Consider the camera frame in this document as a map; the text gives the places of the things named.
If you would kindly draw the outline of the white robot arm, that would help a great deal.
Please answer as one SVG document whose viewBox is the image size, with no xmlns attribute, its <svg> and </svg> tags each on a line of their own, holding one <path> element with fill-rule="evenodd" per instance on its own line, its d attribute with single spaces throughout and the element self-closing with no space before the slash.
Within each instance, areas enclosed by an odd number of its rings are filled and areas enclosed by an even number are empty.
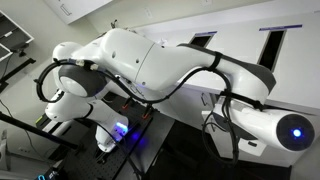
<svg viewBox="0 0 320 180">
<path fill-rule="evenodd" d="M 116 28 L 85 46 L 74 42 L 57 45 L 47 69 L 58 90 L 47 102 L 46 115 L 56 122 L 76 118 L 97 122 L 97 144 L 105 152 L 126 134 L 129 124 L 127 117 L 102 101 L 110 82 L 131 98 L 153 106 L 155 100 L 132 89 L 173 95 L 200 71 L 215 73 L 225 83 L 206 121 L 226 124 L 235 151 L 250 144 L 255 155 L 267 146 L 299 152 L 315 138 L 314 127 L 305 116 L 263 107 L 276 84 L 269 69 L 193 44 L 165 47 Z"/>
</svg>

